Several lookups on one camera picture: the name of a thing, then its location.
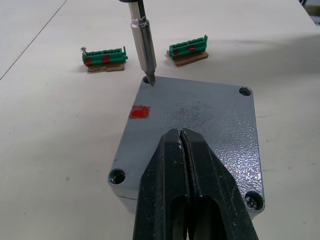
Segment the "green terminal block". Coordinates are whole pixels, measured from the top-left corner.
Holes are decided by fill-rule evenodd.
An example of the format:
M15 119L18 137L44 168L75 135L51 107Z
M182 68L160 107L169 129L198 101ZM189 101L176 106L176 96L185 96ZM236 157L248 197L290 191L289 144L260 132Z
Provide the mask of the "green terminal block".
M82 61L87 67L106 64L123 64L127 59L126 47L123 47L123 52L121 48L91 52L82 50Z
M204 37L171 45L169 46L168 55L171 59L177 59L204 52L207 48L207 40L208 36L204 35Z

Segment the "red paint mark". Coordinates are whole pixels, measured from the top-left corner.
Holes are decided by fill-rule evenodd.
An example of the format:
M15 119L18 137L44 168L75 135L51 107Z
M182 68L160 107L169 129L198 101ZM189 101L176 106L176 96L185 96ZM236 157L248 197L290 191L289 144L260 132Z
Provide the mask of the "red paint mark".
M195 50L196 50L196 48L195 48L194 46L190 46L190 47L189 47L189 51L190 51L190 52L194 52Z
M110 63L110 57L109 56L103 56L102 57L103 64L109 64Z
M147 119L149 117L149 106L132 106L129 118L131 119Z
M84 60L84 64L87 66L87 67L91 67L92 66L92 58L86 58Z
M176 56L178 56L178 55L179 55L179 53L178 53L177 50L174 50L174 51L172 52L172 56L176 57Z

